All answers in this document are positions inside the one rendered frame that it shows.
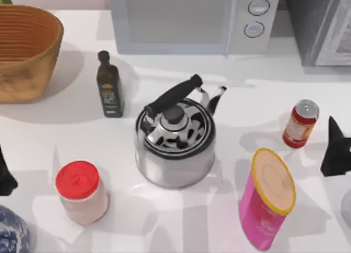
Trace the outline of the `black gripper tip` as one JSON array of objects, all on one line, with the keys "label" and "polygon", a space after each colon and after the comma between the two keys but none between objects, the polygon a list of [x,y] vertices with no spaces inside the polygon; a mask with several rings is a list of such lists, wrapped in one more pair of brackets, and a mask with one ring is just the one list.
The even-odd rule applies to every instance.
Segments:
[{"label": "black gripper tip", "polygon": [[329,137],[320,167],[324,177],[341,176],[351,171],[351,137],[346,137],[336,120],[329,116]]},{"label": "black gripper tip", "polygon": [[18,182],[10,173],[0,146],[0,196],[10,196],[17,187]]}]

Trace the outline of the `microwave oven door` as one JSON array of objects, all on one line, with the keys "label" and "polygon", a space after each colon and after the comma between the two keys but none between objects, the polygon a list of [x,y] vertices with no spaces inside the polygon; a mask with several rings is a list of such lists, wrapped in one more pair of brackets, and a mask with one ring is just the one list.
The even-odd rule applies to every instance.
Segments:
[{"label": "microwave oven door", "polygon": [[227,54],[233,0],[109,0],[120,54]]}]

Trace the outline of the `red can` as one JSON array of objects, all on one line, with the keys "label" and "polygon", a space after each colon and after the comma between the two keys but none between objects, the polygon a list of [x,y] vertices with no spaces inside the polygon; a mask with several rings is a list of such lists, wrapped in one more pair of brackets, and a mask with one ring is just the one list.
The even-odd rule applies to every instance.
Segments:
[{"label": "red can", "polygon": [[298,101],[292,108],[290,119],[285,127],[282,138],[291,148],[305,146],[318,118],[320,109],[310,99]]}]

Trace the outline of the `pale microwave oven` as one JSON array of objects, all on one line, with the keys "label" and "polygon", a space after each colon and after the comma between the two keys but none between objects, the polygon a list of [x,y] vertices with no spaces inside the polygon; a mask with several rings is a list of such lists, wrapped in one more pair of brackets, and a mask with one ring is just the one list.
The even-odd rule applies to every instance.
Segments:
[{"label": "pale microwave oven", "polygon": [[[253,16],[248,12],[247,7],[250,1],[252,0],[236,0],[234,31],[229,55],[261,54],[267,50],[279,0],[268,0],[270,9],[261,16]],[[244,34],[244,27],[255,21],[265,26],[265,32],[257,38],[248,38]]]}]

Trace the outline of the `grey cabinet door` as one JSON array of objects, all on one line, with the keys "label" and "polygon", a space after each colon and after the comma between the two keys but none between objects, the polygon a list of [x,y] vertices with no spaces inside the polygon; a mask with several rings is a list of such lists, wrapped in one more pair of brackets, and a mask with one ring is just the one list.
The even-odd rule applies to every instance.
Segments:
[{"label": "grey cabinet door", "polygon": [[315,64],[351,66],[351,0],[331,0]]}]

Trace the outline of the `jar with red lid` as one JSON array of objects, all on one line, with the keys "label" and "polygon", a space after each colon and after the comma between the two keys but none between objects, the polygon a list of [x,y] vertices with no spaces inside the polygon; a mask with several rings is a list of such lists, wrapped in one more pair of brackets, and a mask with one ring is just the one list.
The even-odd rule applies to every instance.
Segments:
[{"label": "jar with red lid", "polygon": [[91,162],[76,160],[63,166],[55,187],[69,218],[82,226],[98,221],[109,208],[105,184]]}]

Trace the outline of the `round microwave knob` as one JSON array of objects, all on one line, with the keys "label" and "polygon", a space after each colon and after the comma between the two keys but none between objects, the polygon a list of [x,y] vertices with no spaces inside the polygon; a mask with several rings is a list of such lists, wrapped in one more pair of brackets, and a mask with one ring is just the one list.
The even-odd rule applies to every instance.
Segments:
[{"label": "round microwave knob", "polygon": [[261,16],[268,12],[270,9],[270,3],[268,0],[252,0],[247,9],[251,15]]},{"label": "round microwave knob", "polygon": [[244,34],[248,38],[257,38],[262,34],[264,34],[264,32],[265,32],[265,26],[259,21],[255,21],[251,24],[247,24],[244,27]]}]

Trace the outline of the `pink canister with yellow rim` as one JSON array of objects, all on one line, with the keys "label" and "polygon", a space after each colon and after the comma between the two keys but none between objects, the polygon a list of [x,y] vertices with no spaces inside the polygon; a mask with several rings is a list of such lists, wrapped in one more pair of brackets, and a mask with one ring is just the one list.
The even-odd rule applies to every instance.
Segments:
[{"label": "pink canister with yellow rim", "polygon": [[268,250],[296,203],[292,175],[277,153],[259,148],[239,205],[242,229],[258,250]]}]

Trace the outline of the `dark olive oil bottle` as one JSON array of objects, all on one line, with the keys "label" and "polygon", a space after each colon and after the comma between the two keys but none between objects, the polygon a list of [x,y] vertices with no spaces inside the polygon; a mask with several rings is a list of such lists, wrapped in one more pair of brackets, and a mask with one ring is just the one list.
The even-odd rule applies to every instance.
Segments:
[{"label": "dark olive oil bottle", "polygon": [[98,53],[98,60],[97,85],[104,115],[120,118],[124,112],[124,98],[118,68],[110,63],[110,54],[106,50]]}]

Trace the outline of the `brown woven basket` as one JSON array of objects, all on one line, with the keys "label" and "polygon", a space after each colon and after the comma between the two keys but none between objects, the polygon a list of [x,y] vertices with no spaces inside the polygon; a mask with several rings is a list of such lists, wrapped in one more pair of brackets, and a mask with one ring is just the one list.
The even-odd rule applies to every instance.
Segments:
[{"label": "brown woven basket", "polygon": [[58,59],[64,27],[52,13],[0,4],[0,103],[44,95]]}]

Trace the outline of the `grey cabinet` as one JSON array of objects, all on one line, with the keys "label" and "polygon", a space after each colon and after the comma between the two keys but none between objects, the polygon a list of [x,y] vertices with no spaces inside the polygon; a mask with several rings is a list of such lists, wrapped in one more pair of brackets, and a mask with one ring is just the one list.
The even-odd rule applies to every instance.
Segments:
[{"label": "grey cabinet", "polygon": [[302,65],[315,64],[322,44],[322,27],[331,0],[286,0]]}]

